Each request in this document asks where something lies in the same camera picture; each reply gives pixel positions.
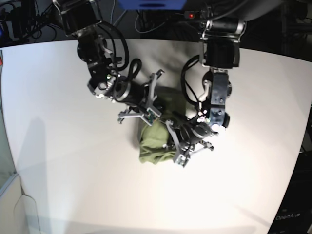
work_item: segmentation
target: black cable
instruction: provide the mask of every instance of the black cable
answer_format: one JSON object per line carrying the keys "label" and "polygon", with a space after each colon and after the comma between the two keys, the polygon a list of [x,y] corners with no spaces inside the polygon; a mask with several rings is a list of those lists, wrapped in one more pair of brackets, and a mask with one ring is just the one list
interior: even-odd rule
{"label": "black cable", "polygon": [[44,11],[43,11],[43,13],[41,14],[41,15],[43,15],[45,12],[47,12],[48,10],[50,10],[50,7],[52,7],[53,6],[53,3],[51,3]]}
{"label": "black cable", "polygon": [[37,8],[38,15],[40,15],[37,0],[35,0],[35,4],[36,4],[36,8]]}
{"label": "black cable", "polygon": [[[197,63],[199,62],[199,55],[194,56],[193,58],[191,58],[190,60],[187,61],[187,63],[184,65],[182,72],[181,72],[181,88],[182,88],[182,93],[185,97],[185,99],[187,100],[188,103],[190,103],[193,106],[197,106],[199,103],[199,100],[194,92],[194,90],[191,88],[191,86],[188,84],[188,82],[185,80],[185,74],[186,71],[189,70],[190,68],[192,68],[193,66],[195,66]],[[187,92],[186,92],[186,86],[190,89],[190,91],[192,92],[192,94],[194,95],[196,102],[191,100],[190,97],[188,96]]]}
{"label": "black cable", "polygon": [[53,37],[53,39],[51,40],[51,41],[54,41],[55,40],[55,38],[57,38],[57,31],[56,31],[56,29],[54,28],[54,27],[52,27],[51,25],[47,25],[47,27],[49,27],[49,28],[51,28],[53,31],[54,31],[54,37]]}
{"label": "black cable", "polygon": [[139,60],[138,58],[135,58],[134,60],[131,61],[130,66],[129,66],[129,73],[128,73],[128,81],[132,81],[135,79],[140,72],[142,68],[142,61]]}
{"label": "black cable", "polygon": [[0,4],[0,7],[3,7],[3,6],[5,6],[5,5],[10,5],[10,6],[12,6],[12,7],[13,7],[13,9],[15,9],[15,8],[16,8],[16,6],[15,6],[14,4],[9,3],[9,2],[6,2],[6,3],[2,3],[2,4]]}
{"label": "black cable", "polygon": [[233,7],[229,7],[229,10],[227,11],[224,11],[216,16],[211,16],[211,17],[208,17],[206,19],[203,19],[203,20],[189,20],[187,22],[191,22],[191,23],[202,23],[202,22],[207,22],[208,20],[218,20],[220,18],[223,18],[223,17],[226,17],[228,16],[229,14],[237,11],[239,8],[241,8],[243,5],[245,5],[249,0],[242,0],[242,2],[236,6],[233,6]]}
{"label": "black cable", "polygon": [[141,28],[145,31],[146,22],[144,20],[143,13],[140,13],[138,10],[136,10],[136,12],[137,12],[137,15],[140,18]]}
{"label": "black cable", "polygon": [[107,23],[105,21],[102,22],[102,24],[106,27],[108,27],[110,30],[114,31],[118,37],[120,38],[121,40],[121,43],[123,45],[123,48],[124,48],[124,52],[125,52],[125,63],[121,66],[121,67],[117,67],[117,70],[118,71],[123,71],[125,70],[128,65],[129,65],[129,48],[128,48],[128,45],[127,45],[127,42],[126,42],[126,39],[125,37],[123,36],[123,34],[116,28],[114,27],[113,25],[111,25],[110,23]]}
{"label": "black cable", "polygon": [[115,41],[114,41],[114,39],[113,39],[113,36],[112,36],[112,34],[110,34],[105,28],[103,28],[101,25],[98,25],[98,27],[100,28],[100,29],[102,29],[107,35],[108,35],[108,37],[110,38],[110,40],[112,41],[112,45],[113,45],[113,52],[114,52],[114,58],[115,58],[115,61],[116,61],[116,45],[115,45]]}
{"label": "black cable", "polygon": [[39,39],[41,36],[42,36],[42,31],[41,31],[41,30],[38,30],[38,36],[35,36],[35,37],[34,37],[34,36],[32,35],[31,37],[32,37],[33,39],[36,39],[36,40],[37,40],[37,39]]}
{"label": "black cable", "polygon": [[51,27],[54,27],[54,28],[57,28],[57,29],[60,29],[60,30],[62,30],[62,31],[64,31],[64,29],[63,28],[61,28],[61,27],[59,27],[59,26],[57,26],[57,25],[55,25],[55,24],[49,24]]}

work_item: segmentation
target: green cloth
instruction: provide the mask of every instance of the green cloth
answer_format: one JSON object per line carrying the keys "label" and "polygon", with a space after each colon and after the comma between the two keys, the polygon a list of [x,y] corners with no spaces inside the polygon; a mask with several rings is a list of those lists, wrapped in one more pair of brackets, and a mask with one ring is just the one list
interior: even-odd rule
{"label": "green cloth", "polygon": [[[181,92],[170,88],[161,88],[157,95],[157,101],[165,107],[161,119],[175,119],[173,111],[185,115],[186,102]],[[154,122],[152,127],[144,123],[140,139],[140,162],[157,164],[172,159],[176,150],[163,148],[170,137],[166,125],[159,119]]]}

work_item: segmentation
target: metal bracket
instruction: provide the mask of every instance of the metal bracket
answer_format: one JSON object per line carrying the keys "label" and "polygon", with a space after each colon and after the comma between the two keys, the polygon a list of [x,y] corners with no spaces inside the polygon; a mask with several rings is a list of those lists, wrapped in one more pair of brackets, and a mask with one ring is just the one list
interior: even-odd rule
{"label": "metal bracket", "polygon": [[164,73],[163,70],[159,70],[157,73],[151,75],[149,85],[149,93],[147,96],[145,108],[146,113],[139,111],[139,113],[130,113],[130,109],[127,108],[125,111],[118,114],[118,122],[121,124],[125,118],[141,118],[146,124],[152,126],[155,120],[161,117],[161,112],[153,105],[157,98],[155,94],[155,88],[157,85],[158,78]]}
{"label": "metal bracket", "polygon": [[197,154],[197,153],[204,151],[206,149],[209,149],[211,151],[214,150],[214,147],[210,142],[201,141],[200,144],[203,146],[203,148],[200,150],[194,151],[191,155]]}
{"label": "metal bracket", "polygon": [[225,101],[228,94],[229,76],[226,72],[214,73],[210,98],[209,126],[222,125],[225,118]]}
{"label": "metal bracket", "polygon": [[[213,20],[208,20],[206,22],[205,28],[201,34],[200,40],[199,40],[199,62],[203,67],[209,67],[207,64],[207,61],[205,59],[205,53],[207,51],[207,41],[213,38],[220,38],[220,39],[226,39],[230,40],[235,44],[240,43],[240,38],[245,33],[246,25],[247,23],[244,21],[239,21],[237,25],[236,32],[215,32],[213,27]],[[235,52],[235,60],[239,61],[239,46],[238,51]]]}
{"label": "metal bracket", "polygon": [[173,161],[174,161],[174,163],[176,163],[182,167],[185,167],[186,164],[190,160],[189,150],[187,150],[187,151],[181,150],[179,138],[177,137],[175,130],[172,128],[173,122],[171,120],[167,120],[166,126],[168,129],[168,132],[170,133],[170,135],[174,141],[175,148],[176,148],[176,153],[175,153],[175,156],[173,158]]}

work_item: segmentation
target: wire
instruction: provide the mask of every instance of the wire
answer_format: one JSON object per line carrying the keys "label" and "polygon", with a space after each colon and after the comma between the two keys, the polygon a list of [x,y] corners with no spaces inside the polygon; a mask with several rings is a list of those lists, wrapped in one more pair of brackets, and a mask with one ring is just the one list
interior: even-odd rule
{"label": "wire", "polygon": [[46,13],[47,11],[49,11],[50,8],[52,8],[52,6],[53,6],[53,3],[51,3],[51,4],[43,11],[43,13],[42,13],[41,15],[43,15],[44,13]]}
{"label": "wire", "polygon": [[125,37],[123,36],[123,34],[116,28],[114,27],[113,25],[103,21],[102,24],[106,27],[108,27],[111,31],[114,31],[118,37],[120,38],[121,40],[121,43],[123,45],[123,49],[124,49],[124,52],[125,52],[125,63],[121,66],[121,67],[117,67],[117,70],[118,71],[123,71],[125,70],[128,65],[129,65],[129,48],[128,48],[128,45],[127,45],[127,41],[125,39]]}
{"label": "wire", "polygon": [[163,22],[161,25],[157,26],[156,28],[153,28],[151,30],[148,30],[148,31],[145,31],[145,32],[141,32],[137,29],[137,20],[138,20],[139,16],[136,17],[136,21],[135,21],[135,30],[138,32],[138,33],[141,33],[141,34],[144,34],[144,33],[150,33],[152,31],[155,31],[156,29],[162,27],[166,22]]}
{"label": "wire", "polygon": [[207,22],[208,20],[218,20],[220,18],[223,18],[223,17],[226,17],[228,16],[229,14],[237,11],[239,8],[241,8],[243,5],[245,5],[249,0],[242,0],[242,2],[240,4],[238,4],[237,6],[235,7],[230,7],[229,10],[225,11],[225,12],[222,12],[221,14],[217,15],[217,16],[211,16],[211,17],[208,17],[206,19],[203,19],[203,20],[195,20],[195,21],[192,21],[192,20],[189,20],[187,22],[191,22],[191,23],[201,23],[201,22]]}
{"label": "wire", "polygon": [[135,79],[138,73],[140,72],[141,68],[142,68],[142,61],[140,59],[135,58],[134,60],[132,60],[129,66],[129,73],[128,73],[127,80],[132,81],[133,79]]}
{"label": "wire", "polygon": [[51,27],[54,27],[54,28],[57,28],[57,29],[60,29],[60,30],[62,30],[62,31],[64,31],[64,29],[63,28],[61,28],[61,27],[59,27],[59,26],[57,26],[57,25],[55,25],[55,24],[53,24],[53,23],[51,23],[51,24],[49,24]]}
{"label": "wire", "polygon": [[145,19],[143,17],[143,13],[140,13],[140,11],[136,10],[137,12],[137,15],[139,16],[140,18],[140,22],[141,22],[141,28],[143,28],[145,30],[145,25],[146,25],[146,22],[145,22]]}
{"label": "wire", "polygon": [[10,6],[12,6],[12,7],[13,7],[13,9],[15,9],[15,8],[16,8],[16,6],[15,6],[14,4],[9,3],[9,2],[6,2],[6,3],[2,3],[2,4],[0,4],[0,7],[3,7],[3,6],[5,6],[5,5],[10,5]]}
{"label": "wire", "polygon": [[[185,99],[187,100],[188,103],[190,103],[193,106],[197,106],[199,103],[199,100],[194,92],[194,90],[191,88],[191,86],[189,85],[189,83],[185,80],[185,74],[186,71],[189,70],[190,68],[192,68],[193,66],[195,66],[197,63],[199,62],[199,55],[196,55],[194,57],[192,57],[190,60],[187,61],[187,63],[184,65],[182,72],[181,72],[181,88],[182,88],[182,93],[185,97]],[[187,92],[186,92],[186,87],[185,85],[190,89],[190,91],[192,92],[192,94],[194,95],[196,102],[191,100],[190,97],[188,96]]]}
{"label": "wire", "polygon": [[113,17],[114,17],[115,6],[116,6],[116,0],[114,0],[112,12],[111,12],[111,21],[110,21],[111,24],[113,24]]}
{"label": "wire", "polygon": [[36,8],[37,8],[38,15],[40,15],[37,0],[35,0],[35,4],[36,4]]}
{"label": "wire", "polygon": [[116,60],[116,45],[115,45],[115,42],[114,42],[114,39],[113,39],[112,34],[110,34],[110,33],[109,33],[105,28],[103,28],[101,25],[98,25],[98,27],[99,27],[100,29],[102,29],[102,30],[108,35],[108,37],[110,38],[110,40],[112,41],[114,59]]}
{"label": "wire", "polygon": [[47,25],[47,27],[51,28],[51,29],[54,31],[54,37],[53,37],[53,39],[51,40],[51,41],[54,41],[55,38],[57,38],[57,31],[56,31],[56,29],[55,29],[54,27],[52,27],[51,25]]}
{"label": "wire", "polygon": [[41,31],[41,30],[38,30],[37,36],[34,37],[34,36],[32,35],[31,37],[32,37],[33,39],[36,39],[36,40],[37,40],[37,39],[39,39],[41,36],[42,36],[42,31]]}
{"label": "wire", "polygon": [[123,17],[127,12],[128,12],[127,10],[124,10],[124,11],[122,12],[122,14],[118,17],[118,19],[115,21],[115,23],[113,24],[113,26],[116,26],[116,25],[119,23],[119,21],[122,19],[122,17]]}

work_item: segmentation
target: white tabletop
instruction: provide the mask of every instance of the white tabletop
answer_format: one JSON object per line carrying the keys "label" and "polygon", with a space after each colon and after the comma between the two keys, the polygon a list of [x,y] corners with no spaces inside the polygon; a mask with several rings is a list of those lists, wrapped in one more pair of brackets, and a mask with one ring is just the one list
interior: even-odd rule
{"label": "white tabletop", "polygon": [[[171,87],[198,54],[195,43],[128,44],[143,62],[141,81],[161,68],[159,84]],[[6,130],[42,233],[267,233],[303,139],[311,63],[241,49],[240,67],[229,72],[230,126],[213,152],[182,169],[139,162],[137,121],[119,125],[124,106],[90,94],[76,47],[66,41],[3,49]],[[198,93],[206,71],[197,65],[187,74]]]}

